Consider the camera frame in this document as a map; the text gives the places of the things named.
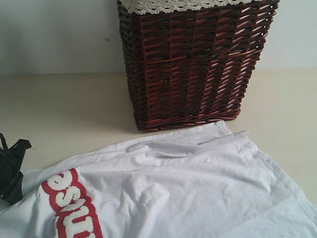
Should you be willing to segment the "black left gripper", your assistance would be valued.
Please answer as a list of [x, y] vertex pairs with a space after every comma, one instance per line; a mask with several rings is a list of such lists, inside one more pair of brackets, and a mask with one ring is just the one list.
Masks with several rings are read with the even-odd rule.
[[29, 140], [19, 139], [8, 147], [3, 134], [0, 135], [0, 198], [12, 205], [23, 198], [21, 172], [26, 150], [32, 147]]

